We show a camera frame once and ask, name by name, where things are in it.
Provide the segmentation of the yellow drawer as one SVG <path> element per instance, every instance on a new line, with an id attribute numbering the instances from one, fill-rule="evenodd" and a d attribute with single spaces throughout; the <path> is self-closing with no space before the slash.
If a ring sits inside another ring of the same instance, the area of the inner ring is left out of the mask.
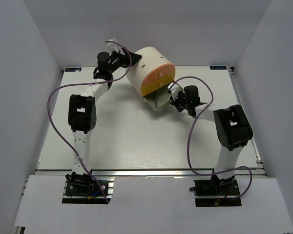
<path id="1" fill-rule="evenodd" d="M 159 88 L 172 83 L 174 78 L 172 76 L 163 76 L 163 77 L 146 77 L 142 81 L 140 88 L 140 95 L 146 96 Z"/>

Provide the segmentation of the grey green drawer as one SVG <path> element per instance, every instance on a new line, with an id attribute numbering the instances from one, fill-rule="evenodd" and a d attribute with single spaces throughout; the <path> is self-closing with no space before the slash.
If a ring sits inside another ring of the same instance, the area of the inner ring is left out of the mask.
<path id="1" fill-rule="evenodd" d="M 155 96 L 159 96 L 159 107 L 155 109 L 154 98 Z M 165 108 L 169 107 L 171 95 L 167 93 L 167 88 L 158 89 L 146 96 L 143 97 L 144 101 L 148 103 L 154 111 L 162 111 Z"/>

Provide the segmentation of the orange drawer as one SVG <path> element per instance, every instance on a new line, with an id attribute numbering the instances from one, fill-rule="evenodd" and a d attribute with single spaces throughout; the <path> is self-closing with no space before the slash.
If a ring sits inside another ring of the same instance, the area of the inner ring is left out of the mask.
<path id="1" fill-rule="evenodd" d="M 158 80 L 163 79 L 167 79 L 168 81 L 174 80 L 175 73 L 175 65 L 173 65 L 172 63 L 166 63 L 157 66 L 146 74 L 145 78 L 142 81 L 142 86 L 150 85 L 157 82 Z"/>

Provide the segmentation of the silver open-end wrench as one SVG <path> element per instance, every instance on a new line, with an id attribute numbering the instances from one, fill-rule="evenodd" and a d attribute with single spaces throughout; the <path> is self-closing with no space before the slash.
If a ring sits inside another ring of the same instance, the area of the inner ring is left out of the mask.
<path id="1" fill-rule="evenodd" d="M 156 95 L 154 98 L 154 104 L 155 104 L 155 109 L 157 109 L 159 107 L 159 96 Z"/>

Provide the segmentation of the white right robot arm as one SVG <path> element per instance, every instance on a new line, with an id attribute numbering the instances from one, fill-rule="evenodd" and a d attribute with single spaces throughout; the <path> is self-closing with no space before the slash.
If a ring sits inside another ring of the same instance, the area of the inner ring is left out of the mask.
<path id="1" fill-rule="evenodd" d="M 178 112 L 186 110 L 195 120 L 203 119 L 215 123 L 218 140 L 221 144 L 219 158 L 211 176 L 211 190 L 220 195 L 234 180 L 234 168 L 242 149 L 253 137 L 253 131 L 241 105 L 219 108 L 201 102 L 195 85 L 181 88 L 170 84 L 167 92 L 171 94 L 170 104 Z"/>

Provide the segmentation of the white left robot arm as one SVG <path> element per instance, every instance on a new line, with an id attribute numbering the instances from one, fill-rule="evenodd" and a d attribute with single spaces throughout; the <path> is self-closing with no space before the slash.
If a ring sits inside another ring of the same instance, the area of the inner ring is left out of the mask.
<path id="1" fill-rule="evenodd" d="M 118 68 L 130 69 L 142 59 L 142 55 L 127 52 L 125 49 L 123 52 L 100 52 L 97 55 L 98 65 L 93 72 L 97 84 L 90 85 L 79 95 L 70 96 L 68 124 L 73 133 L 76 150 L 72 169 L 74 174 L 83 176 L 91 172 L 90 137 L 97 122 L 96 101 L 110 89 L 114 80 L 113 72 Z"/>

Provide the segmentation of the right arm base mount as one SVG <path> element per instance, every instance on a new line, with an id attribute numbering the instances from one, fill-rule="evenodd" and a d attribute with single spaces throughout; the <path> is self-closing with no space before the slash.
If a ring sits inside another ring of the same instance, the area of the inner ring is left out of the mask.
<path id="1" fill-rule="evenodd" d="M 211 180 L 194 180 L 189 188 L 195 195 L 196 207 L 241 207 L 241 198 L 237 180 L 232 184 L 217 188 Z"/>

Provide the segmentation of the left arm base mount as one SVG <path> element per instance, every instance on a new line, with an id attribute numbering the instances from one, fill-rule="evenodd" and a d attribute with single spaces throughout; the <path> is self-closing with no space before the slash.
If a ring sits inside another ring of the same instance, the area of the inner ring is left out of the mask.
<path id="1" fill-rule="evenodd" d="M 75 173 L 65 175 L 65 187 L 62 204 L 104 204 L 111 200 L 108 180 L 99 180 L 98 183 L 87 174 Z"/>

